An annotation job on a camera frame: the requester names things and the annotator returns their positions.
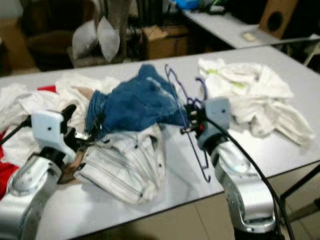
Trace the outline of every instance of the gray table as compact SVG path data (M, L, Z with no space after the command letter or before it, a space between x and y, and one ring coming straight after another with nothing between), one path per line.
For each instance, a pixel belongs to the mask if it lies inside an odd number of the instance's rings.
M179 79L192 96L199 92L198 58L222 58L227 63L255 62L270 66L288 82L295 98L292 101L314 129L316 138L309 148L301 148L273 133L264 139L251 136L246 129L231 126L229 132L255 159L266 176L274 176L311 163L320 158L320 76L269 46L237 49L160 60L152 60L158 72L165 76L165 64L175 68ZM38 86L52 85L65 72L77 71L88 77L102 79L112 76L125 81L137 74L143 62L79 68L11 76L0 79L0 87L13 82L27 85L31 90ZM60 185L49 199L40 222L38 239L70 239L142 218L159 211L195 201L223 191L210 167L212 182L202 177L197 160L185 135L179 128L167 126L163 131L166 145L166 177L158 196L141 206L130 206L114 199L96 186L82 184Z
M225 15L209 15L207 13L193 13L183 11L183 14L191 21L206 29L211 34L220 38L235 49L260 47L265 45L287 44L292 42L320 40L320 36L313 34L310 37L278 39L258 29L258 24L249 25L233 17L230 13ZM247 41L242 37L243 33L251 33L255 41Z

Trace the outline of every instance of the blue object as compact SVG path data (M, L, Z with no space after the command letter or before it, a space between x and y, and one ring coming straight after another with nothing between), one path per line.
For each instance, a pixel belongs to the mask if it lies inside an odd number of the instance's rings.
M97 139L101 139L107 133L142 131L155 123L183 126L180 111L185 119L187 113L180 101L176 103L173 90L152 65L144 64L136 77L120 83L110 94L93 93L85 131L92 134L98 127Z
M199 0L174 0L182 10L194 10L199 6Z

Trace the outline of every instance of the red cloth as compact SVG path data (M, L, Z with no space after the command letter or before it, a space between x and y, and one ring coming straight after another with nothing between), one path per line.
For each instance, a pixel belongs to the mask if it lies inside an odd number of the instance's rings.
M56 86L44 86L39 87L39 91L50 91L56 93ZM6 132L0 133L0 140L4 137ZM3 163L1 159L4 157L4 151L0 146L0 200L4 197L7 191L7 183L10 176L19 168L16 165L10 163Z

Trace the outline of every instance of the black cable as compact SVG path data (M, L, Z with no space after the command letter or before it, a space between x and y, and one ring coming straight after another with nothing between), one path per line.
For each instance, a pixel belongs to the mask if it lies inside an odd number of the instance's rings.
M0 146L4 144L6 141L8 141L14 134L16 134L20 129L23 127L31 127L31 116L29 115L26 120L24 120L22 123L20 123L19 126L17 126L12 132L10 132L5 138L3 138L0 141Z
M259 175L261 177L261 180L265 183L265 185L267 186L267 188L271 192L271 195L273 196L274 201L276 201L277 205L279 206L279 209L280 209L280 212L281 212L281 214L283 216L283 219L284 219L284 222L285 222L285 226L286 226L286 228L288 230L288 234L289 234L290 239L291 240L295 240L295 236L294 236L294 233L292 231L291 225L289 223L289 219L288 219L286 210L285 210L284 206L281 204L280 198L278 197L276 191L271 186L271 184L269 183L269 181L267 180L267 178L263 174L263 172L260 170L260 168L258 167L256 162L250 157L250 155L246 152L246 150L244 150L244 148L237 142L237 140L235 140L219 124L217 124L216 122L214 122L211 119L209 119L206 115L204 115L204 120L209 122L210 124L212 124L214 127L216 127L225 137L229 138L234 143L234 145L236 145L237 148L243 153L243 155L249 160L249 162L254 166L256 171L259 173ZM274 214L275 214L275 218L276 218L276 223L279 224L279 216L277 215L277 206L274 206Z

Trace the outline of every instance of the tiled floor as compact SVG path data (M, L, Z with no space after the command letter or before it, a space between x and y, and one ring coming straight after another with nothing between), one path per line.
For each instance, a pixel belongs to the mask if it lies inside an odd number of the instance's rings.
M283 193L319 163L270 179L276 191ZM287 199L288 212L320 197L320 174ZM320 240L320 212L295 221L297 240ZM77 240L232 240L234 239L228 206L223 193L186 204L163 213L116 228L102 230Z

